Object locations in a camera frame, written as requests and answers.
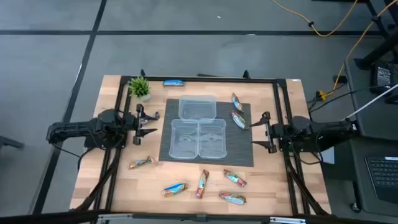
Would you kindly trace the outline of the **red and blue granola bar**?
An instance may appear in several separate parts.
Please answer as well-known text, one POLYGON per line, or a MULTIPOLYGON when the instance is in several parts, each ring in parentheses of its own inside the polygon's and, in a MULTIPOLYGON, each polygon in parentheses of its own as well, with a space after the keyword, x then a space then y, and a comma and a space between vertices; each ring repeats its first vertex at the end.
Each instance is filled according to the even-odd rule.
POLYGON ((236 205, 245 205, 246 204, 246 198, 243 195, 240 195, 236 192, 225 192, 221 191, 219 193, 219 197, 222 198, 223 200, 233 203, 236 205))
POLYGON ((238 127, 241 129, 247 129, 246 122, 241 115, 239 115, 236 111, 232 111, 231 116, 238 127))
POLYGON ((239 187, 245 187, 247 182, 245 180, 243 180, 242 178, 240 178, 240 176, 238 176, 237 174, 235 174, 234 172, 231 172, 230 170, 224 170, 224 176, 232 181, 234 184, 238 185, 239 187))

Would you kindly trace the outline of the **black laptop keyboard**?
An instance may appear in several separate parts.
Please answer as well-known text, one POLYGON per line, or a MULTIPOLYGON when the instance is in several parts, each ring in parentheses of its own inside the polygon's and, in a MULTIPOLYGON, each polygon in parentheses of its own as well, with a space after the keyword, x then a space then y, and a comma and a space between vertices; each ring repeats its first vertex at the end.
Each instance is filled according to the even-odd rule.
POLYGON ((365 163, 376 197, 398 205, 398 157, 366 157, 365 163))

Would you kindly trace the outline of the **black power adapter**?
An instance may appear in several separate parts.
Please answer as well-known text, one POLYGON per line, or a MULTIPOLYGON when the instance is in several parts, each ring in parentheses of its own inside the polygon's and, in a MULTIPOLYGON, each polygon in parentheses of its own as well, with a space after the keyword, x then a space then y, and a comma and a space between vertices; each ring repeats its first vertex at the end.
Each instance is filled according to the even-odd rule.
POLYGON ((394 86, 394 73, 387 62, 375 62, 371 67, 370 92, 380 95, 394 86))

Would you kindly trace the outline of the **small potted green plant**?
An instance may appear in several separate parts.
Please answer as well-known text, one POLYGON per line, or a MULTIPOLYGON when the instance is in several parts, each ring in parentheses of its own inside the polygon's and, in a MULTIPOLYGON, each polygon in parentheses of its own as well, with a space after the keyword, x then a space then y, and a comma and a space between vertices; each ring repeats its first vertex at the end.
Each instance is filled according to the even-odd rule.
POLYGON ((131 90, 131 95, 141 101, 147 101, 151 98, 149 81, 143 76, 131 78, 128 88, 131 90))

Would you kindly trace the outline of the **black stand legs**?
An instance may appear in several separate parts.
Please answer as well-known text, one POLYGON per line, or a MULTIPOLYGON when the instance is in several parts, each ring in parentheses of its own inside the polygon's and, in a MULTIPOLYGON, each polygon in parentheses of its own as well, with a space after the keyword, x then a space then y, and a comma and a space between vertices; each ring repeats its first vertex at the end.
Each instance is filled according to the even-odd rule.
POLYGON ((398 45, 398 3, 396 2, 390 5, 390 3, 393 2, 393 0, 382 0, 384 4, 387 6, 387 10, 389 11, 392 20, 394 21, 393 25, 396 28, 396 31, 390 35, 388 34, 387 30, 384 28, 381 22, 381 16, 377 14, 370 0, 361 0, 361 1, 367 5, 372 15, 371 21, 379 29, 381 36, 384 38, 384 42, 380 46, 376 47, 371 53, 369 53, 364 58, 356 58, 354 60, 356 66, 361 70, 369 70, 374 62, 379 60, 388 52, 392 52, 393 56, 392 62, 398 63, 398 51, 395 49, 395 46, 398 45))

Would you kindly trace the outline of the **black equipment cart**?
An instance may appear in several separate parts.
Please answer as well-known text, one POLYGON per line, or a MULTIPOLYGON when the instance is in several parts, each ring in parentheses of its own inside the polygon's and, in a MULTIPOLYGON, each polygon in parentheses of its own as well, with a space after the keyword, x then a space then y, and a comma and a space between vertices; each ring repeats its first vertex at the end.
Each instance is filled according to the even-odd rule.
POLYGON ((351 182, 352 210, 398 217, 398 205, 379 200, 366 167, 366 157, 398 157, 398 105, 387 104, 370 92, 369 70, 359 69, 354 60, 346 63, 351 117, 359 126, 359 136, 334 148, 335 163, 323 164, 327 179, 351 182))

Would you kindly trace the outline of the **grey woven mat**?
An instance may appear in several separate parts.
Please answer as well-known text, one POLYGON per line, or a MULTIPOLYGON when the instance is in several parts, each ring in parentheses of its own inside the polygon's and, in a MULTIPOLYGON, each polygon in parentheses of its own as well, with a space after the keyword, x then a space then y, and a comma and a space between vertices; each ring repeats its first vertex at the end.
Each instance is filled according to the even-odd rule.
POLYGON ((188 162, 199 164, 218 164, 226 166, 246 166, 254 165, 252 149, 252 131, 250 129, 241 129, 233 121, 231 112, 234 110, 232 103, 216 102, 216 118, 223 119, 226 122, 226 150, 227 155, 222 159, 203 159, 199 155, 194 159, 174 159, 169 156, 171 140, 171 122, 178 117, 178 100, 168 99, 165 106, 164 125, 162 129, 162 138, 159 151, 160 161, 169 162, 188 162))

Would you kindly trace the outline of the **black aluminium table frame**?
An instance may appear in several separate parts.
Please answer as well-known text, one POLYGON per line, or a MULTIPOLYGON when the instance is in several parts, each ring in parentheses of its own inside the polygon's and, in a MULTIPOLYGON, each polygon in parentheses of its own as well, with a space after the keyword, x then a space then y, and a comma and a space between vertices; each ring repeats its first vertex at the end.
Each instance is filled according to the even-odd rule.
MULTIPOLYGON (((222 77, 185 77, 183 87, 165 87, 162 77, 149 77, 151 99, 145 104, 150 110, 165 111, 166 99, 181 95, 214 95, 219 100, 229 100, 232 93, 239 99, 247 98, 254 115, 271 111, 273 122, 286 121, 291 113, 306 115, 307 108, 300 81, 284 79, 245 79, 222 77)), ((281 153, 269 155, 260 146, 253 149, 253 167, 235 167, 248 186, 241 189, 247 198, 245 205, 234 205, 219 198, 220 190, 236 192, 238 187, 229 184, 219 165, 161 162, 152 168, 129 170, 127 164, 140 156, 157 156, 161 144, 162 123, 155 123, 155 133, 142 140, 140 146, 127 143, 121 153, 116 183, 107 185, 114 189, 110 209, 60 213, 44 213, 14 217, 1 217, 0 224, 74 224, 92 220, 115 218, 208 221, 251 221, 285 223, 300 219, 302 224, 389 224, 365 220, 339 218, 334 215, 307 215, 294 211, 291 195, 296 194, 289 185, 281 153), (197 198, 203 169, 210 174, 203 198, 197 198), (171 197, 163 190, 178 183, 189 188, 171 197)))

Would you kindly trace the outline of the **blue and orange granola bar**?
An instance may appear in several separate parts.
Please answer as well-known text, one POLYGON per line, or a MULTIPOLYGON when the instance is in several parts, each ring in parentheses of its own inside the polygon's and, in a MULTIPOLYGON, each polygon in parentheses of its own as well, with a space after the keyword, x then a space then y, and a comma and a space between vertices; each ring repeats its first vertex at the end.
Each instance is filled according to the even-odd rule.
POLYGON ((232 102, 233 102, 235 108, 236 108, 238 111, 240 111, 240 112, 244 112, 244 110, 243 110, 243 105, 240 103, 239 98, 236 96, 235 93, 232 93, 231 98, 232 98, 232 102))

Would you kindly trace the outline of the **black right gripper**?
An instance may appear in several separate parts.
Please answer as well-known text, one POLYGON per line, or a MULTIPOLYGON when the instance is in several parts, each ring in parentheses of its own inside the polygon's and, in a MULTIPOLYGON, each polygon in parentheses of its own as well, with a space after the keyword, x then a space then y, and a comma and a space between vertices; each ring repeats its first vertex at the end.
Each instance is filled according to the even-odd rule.
POLYGON ((281 137, 282 124, 276 123, 271 125, 270 120, 270 112, 266 111, 262 114, 262 118, 258 122, 250 124, 249 127, 261 126, 263 124, 266 125, 266 136, 268 137, 268 141, 252 141, 252 143, 268 149, 269 153, 273 154, 277 152, 276 145, 274 144, 274 139, 281 137))

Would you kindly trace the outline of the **brown gold granola bar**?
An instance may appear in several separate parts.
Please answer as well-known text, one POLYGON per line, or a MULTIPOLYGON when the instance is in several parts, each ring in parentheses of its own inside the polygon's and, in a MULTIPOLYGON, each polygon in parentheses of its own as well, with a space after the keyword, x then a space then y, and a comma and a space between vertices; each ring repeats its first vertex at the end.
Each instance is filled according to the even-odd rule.
POLYGON ((144 165, 155 164, 155 160, 151 156, 147 156, 145 159, 139 159, 129 164, 129 169, 137 169, 144 165))

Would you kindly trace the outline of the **red and gold granola bar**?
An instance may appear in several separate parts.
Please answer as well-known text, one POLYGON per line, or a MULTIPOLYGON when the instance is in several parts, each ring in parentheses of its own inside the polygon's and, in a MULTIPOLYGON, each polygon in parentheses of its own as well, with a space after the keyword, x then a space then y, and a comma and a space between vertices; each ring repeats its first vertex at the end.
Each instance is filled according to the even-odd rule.
POLYGON ((198 183, 198 188, 197 188, 197 191, 195 193, 195 196, 197 198, 203 198, 209 174, 210 173, 207 170, 203 169, 203 171, 201 173, 201 176, 200 176, 199 183, 198 183))

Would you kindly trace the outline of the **blue and brown granola bar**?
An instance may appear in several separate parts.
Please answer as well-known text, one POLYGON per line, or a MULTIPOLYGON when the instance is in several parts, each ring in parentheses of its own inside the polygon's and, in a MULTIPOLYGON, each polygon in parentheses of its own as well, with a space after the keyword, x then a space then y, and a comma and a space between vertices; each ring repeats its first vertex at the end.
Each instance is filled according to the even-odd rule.
POLYGON ((189 185, 187 183, 174 184, 169 187, 166 187, 163 190, 163 195, 164 195, 164 197, 171 197, 175 194, 179 194, 180 192, 183 192, 184 190, 187 190, 188 188, 189 188, 189 185))

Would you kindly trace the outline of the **grey chair leg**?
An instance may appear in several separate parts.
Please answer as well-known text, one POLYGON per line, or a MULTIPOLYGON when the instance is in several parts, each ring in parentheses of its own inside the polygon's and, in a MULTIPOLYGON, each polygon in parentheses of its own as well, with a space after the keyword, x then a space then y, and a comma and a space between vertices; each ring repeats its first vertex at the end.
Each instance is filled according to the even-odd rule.
POLYGON ((13 139, 4 136, 0 136, 0 150, 2 149, 3 146, 11 146, 14 148, 21 149, 24 147, 24 143, 15 141, 13 139))

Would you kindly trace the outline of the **clear plastic bin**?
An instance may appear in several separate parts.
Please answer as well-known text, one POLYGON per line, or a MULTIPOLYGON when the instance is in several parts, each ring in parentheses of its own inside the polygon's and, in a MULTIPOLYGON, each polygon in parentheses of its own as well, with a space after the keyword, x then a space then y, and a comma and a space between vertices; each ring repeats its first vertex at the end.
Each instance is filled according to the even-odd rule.
POLYGON ((203 159, 226 157, 226 122, 223 119, 199 120, 198 155, 203 159))
POLYGON ((198 155, 198 121, 174 119, 171 122, 169 156, 174 159, 194 159, 198 155))
POLYGON ((213 95, 182 95, 178 116, 180 119, 215 119, 216 99, 213 95))

